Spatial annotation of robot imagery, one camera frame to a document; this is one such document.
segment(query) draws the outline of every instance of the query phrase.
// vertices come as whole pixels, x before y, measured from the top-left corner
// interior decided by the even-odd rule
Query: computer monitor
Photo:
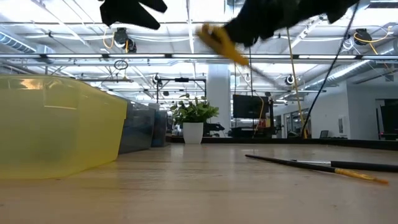
[[[268,97],[262,96],[264,107],[262,109],[262,118],[266,118],[269,112]],[[262,101],[259,96],[233,95],[233,116],[234,118],[258,119],[262,107]]]

